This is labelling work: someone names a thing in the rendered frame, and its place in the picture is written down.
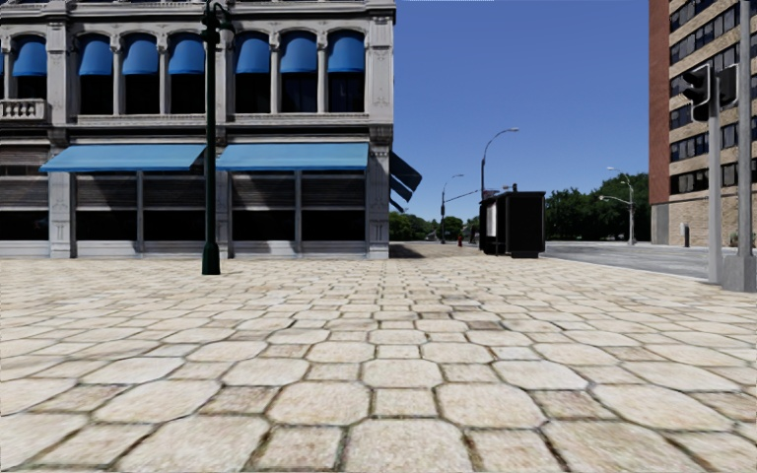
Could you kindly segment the grey pole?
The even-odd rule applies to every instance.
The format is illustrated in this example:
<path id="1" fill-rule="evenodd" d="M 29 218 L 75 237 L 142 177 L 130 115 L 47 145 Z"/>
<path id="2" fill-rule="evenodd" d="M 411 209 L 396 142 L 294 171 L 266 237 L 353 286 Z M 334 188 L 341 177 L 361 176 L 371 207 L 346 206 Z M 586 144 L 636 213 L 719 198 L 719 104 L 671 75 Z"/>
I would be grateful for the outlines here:
<path id="1" fill-rule="evenodd" d="M 746 293 L 757 292 L 757 258 L 752 253 L 751 192 L 751 95 L 750 95 L 750 2 L 739 0 L 740 29 L 737 66 L 720 72 L 720 104 L 738 103 L 737 160 L 737 253 L 724 262 L 723 288 Z"/>

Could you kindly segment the traffic light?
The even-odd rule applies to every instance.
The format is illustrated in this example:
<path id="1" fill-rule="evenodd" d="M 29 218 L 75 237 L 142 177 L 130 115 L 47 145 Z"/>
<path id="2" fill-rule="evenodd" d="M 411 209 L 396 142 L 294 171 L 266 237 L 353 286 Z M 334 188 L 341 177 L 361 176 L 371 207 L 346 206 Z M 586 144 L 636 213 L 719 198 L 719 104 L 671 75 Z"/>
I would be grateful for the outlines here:
<path id="1" fill-rule="evenodd" d="M 685 72 L 688 87 L 683 96 L 691 101 L 694 121 L 709 126 L 708 152 L 708 281 L 720 284 L 723 279 L 722 238 L 722 169 L 720 114 L 723 106 L 738 100 L 737 64 L 716 72 L 709 64 Z"/>

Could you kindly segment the tan brick building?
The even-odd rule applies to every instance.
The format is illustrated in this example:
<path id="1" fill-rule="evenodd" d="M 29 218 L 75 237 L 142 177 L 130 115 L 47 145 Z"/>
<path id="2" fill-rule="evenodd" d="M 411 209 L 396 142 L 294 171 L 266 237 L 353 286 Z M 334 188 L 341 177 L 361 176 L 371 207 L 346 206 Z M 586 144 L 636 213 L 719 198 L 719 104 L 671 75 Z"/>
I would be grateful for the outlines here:
<path id="1" fill-rule="evenodd" d="M 682 96 L 684 72 L 739 60 L 739 0 L 649 0 L 651 241 L 708 243 L 708 126 Z"/>

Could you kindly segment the grey street lamp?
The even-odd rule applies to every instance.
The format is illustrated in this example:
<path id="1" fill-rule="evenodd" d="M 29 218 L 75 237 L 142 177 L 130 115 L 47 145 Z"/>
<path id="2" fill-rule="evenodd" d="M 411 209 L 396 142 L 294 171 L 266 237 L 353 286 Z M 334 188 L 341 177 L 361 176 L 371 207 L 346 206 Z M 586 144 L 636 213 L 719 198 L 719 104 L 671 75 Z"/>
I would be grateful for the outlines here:
<path id="1" fill-rule="evenodd" d="M 506 133 L 515 133 L 515 132 L 518 132 L 518 131 L 519 131 L 518 127 L 510 127 L 510 128 L 503 129 L 503 130 L 499 131 L 498 133 L 496 133 L 487 142 L 487 144 L 485 146 L 485 149 L 484 149 L 484 152 L 483 152 L 483 155 L 482 155 L 481 163 L 480 163 L 480 201 L 481 202 L 483 202 L 487 198 L 486 179 L 485 179 L 485 175 L 486 175 L 485 174 L 485 167 L 486 167 L 487 153 L 488 153 L 488 150 L 489 150 L 491 144 L 497 138 L 499 138 L 500 136 L 502 136 L 503 134 L 506 134 Z"/>
<path id="2" fill-rule="evenodd" d="M 472 194 L 477 194 L 479 192 L 479 190 L 480 190 L 480 189 L 474 189 L 472 191 L 468 191 L 468 192 L 462 193 L 462 194 L 457 195 L 455 197 L 452 197 L 450 199 L 446 199 L 447 185 L 453 179 L 458 178 L 458 177 L 464 177 L 464 174 L 463 173 L 453 174 L 452 176 L 450 176 L 446 180 L 446 182 L 445 182 L 445 184 L 443 186 L 443 190 L 442 190 L 442 202 L 441 202 L 441 218 L 440 218 L 440 229 L 441 229 L 440 230 L 440 232 L 441 232 L 441 234 L 440 234 L 440 244 L 446 244 L 447 243 L 447 231 L 446 231 L 446 204 L 447 204 L 447 202 L 448 201 L 452 201 L 452 200 L 456 200 L 456 199 L 459 199 L 459 198 L 462 198 L 462 197 L 467 197 L 467 196 L 472 195 Z"/>
<path id="3" fill-rule="evenodd" d="M 636 239 L 635 239 L 635 223 L 634 223 L 634 212 L 635 212 L 635 202 L 634 202 L 634 188 L 631 182 L 630 177 L 616 167 L 607 167 L 608 170 L 616 171 L 623 179 L 623 182 L 628 186 L 629 189 L 629 198 L 627 200 L 620 199 L 615 196 L 607 196 L 607 195 L 599 195 L 598 199 L 600 201 L 604 200 L 615 200 L 618 202 L 621 202 L 625 204 L 628 207 L 628 214 L 629 214 L 629 232 L 628 232 L 628 239 L 627 242 L 629 245 L 635 245 Z"/>

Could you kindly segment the trees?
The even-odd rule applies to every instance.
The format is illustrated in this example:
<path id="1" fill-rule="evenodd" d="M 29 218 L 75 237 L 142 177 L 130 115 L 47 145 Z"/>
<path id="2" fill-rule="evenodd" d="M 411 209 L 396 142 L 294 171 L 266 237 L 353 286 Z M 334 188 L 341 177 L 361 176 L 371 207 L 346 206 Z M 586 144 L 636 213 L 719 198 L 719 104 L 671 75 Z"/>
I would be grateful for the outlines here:
<path id="1" fill-rule="evenodd" d="M 635 240 L 651 239 L 651 207 L 649 176 L 630 175 L 634 188 Z M 629 199 L 626 178 L 615 176 L 602 182 L 598 189 L 583 194 L 575 188 L 552 191 L 546 197 L 545 227 L 549 240 L 627 240 L 629 207 L 615 197 Z"/>
<path id="2" fill-rule="evenodd" d="M 428 240 L 442 239 L 445 232 L 446 241 L 457 241 L 459 236 L 470 240 L 471 232 L 478 232 L 479 218 L 474 217 L 461 220 L 454 216 L 446 216 L 444 222 L 437 220 L 426 221 L 413 214 L 389 213 L 389 239 L 391 241 Z"/>

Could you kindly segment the black bus shelter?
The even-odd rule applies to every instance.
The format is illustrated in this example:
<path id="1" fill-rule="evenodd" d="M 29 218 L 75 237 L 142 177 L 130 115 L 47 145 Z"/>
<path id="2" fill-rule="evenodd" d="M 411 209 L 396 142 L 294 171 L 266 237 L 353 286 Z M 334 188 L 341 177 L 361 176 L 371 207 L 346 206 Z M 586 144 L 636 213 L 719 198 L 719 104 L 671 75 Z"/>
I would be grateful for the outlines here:
<path id="1" fill-rule="evenodd" d="M 545 250 L 545 192 L 507 191 L 480 202 L 479 248 L 486 254 L 537 258 Z"/>

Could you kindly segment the grey stone building blue awnings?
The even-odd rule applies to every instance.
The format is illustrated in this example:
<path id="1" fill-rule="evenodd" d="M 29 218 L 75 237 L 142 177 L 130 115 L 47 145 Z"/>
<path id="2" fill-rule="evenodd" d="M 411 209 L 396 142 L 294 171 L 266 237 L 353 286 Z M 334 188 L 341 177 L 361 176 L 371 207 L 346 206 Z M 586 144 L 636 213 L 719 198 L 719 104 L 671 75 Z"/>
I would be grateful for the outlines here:
<path id="1" fill-rule="evenodd" d="M 388 255 L 395 0 L 214 0 L 224 258 Z M 0 0 L 0 257 L 199 254 L 205 0 Z"/>

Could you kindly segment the dark green street lamp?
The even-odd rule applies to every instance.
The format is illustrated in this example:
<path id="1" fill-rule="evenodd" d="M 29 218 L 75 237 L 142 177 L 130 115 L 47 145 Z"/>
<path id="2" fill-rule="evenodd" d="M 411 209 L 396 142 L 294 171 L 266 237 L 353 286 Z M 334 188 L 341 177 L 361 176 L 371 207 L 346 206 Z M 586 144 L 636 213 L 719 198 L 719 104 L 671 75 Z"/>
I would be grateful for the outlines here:
<path id="1" fill-rule="evenodd" d="M 216 171 L 216 47 L 220 42 L 223 22 L 219 14 L 226 10 L 214 0 L 205 0 L 201 23 L 205 27 L 201 36 L 206 43 L 206 149 L 204 158 L 205 175 L 205 242 L 202 254 L 202 274 L 220 275 L 220 249 L 217 243 L 217 171 Z"/>

